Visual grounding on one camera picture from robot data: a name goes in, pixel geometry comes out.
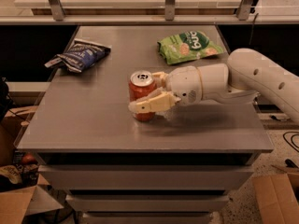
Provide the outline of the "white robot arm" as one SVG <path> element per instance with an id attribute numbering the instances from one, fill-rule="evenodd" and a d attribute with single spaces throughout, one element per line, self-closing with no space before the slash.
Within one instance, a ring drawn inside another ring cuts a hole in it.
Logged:
<path id="1" fill-rule="evenodd" d="M 260 94 L 299 122 L 299 77 L 253 49 L 234 50 L 226 63 L 179 67 L 170 73 L 139 71 L 130 80 L 141 87 L 157 84 L 154 91 L 128 105 L 135 114 L 162 112 L 203 100 L 244 104 Z"/>

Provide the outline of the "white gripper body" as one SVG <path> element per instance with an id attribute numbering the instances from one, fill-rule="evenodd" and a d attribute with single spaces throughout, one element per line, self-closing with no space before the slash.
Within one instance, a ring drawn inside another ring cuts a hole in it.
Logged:
<path id="1" fill-rule="evenodd" d="M 202 100 L 202 80 L 194 66 L 180 67 L 166 78 L 166 89 L 173 92 L 181 105 L 194 105 Z"/>

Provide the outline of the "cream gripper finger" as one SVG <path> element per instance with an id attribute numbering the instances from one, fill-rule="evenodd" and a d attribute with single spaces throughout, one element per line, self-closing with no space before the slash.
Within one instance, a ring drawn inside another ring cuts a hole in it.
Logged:
<path id="1" fill-rule="evenodd" d="M 131 112 L 136 114 L 162 112 L 169 110 L 180 101 L 181 99 L 173 92 L 158 88 L 155 91 L 152 91 L 149 95 L 132 101 L 128 105 L 128 108 Z"/>
<path id="2" fill-rule="evenodd" d="M 155 72 L 152 74 L 152 76 L 158 87 L 166 87 L 166 78 L 168 77 L 166 72 Z"/>

